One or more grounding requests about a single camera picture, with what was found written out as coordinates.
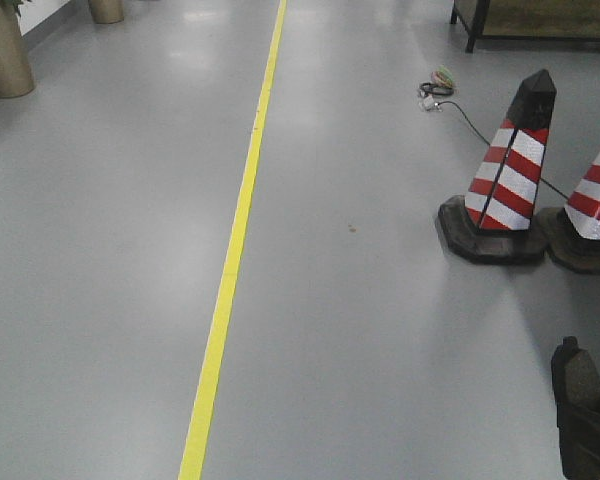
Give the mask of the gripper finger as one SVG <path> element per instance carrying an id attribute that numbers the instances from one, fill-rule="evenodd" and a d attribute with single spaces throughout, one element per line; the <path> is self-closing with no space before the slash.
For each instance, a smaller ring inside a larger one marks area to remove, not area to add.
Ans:
<path id="1" fill-rule="evenodd" d="M 593 409 L 557 404 L 562 472 L 566 479 L 600 479 L 600 400 Z"/>

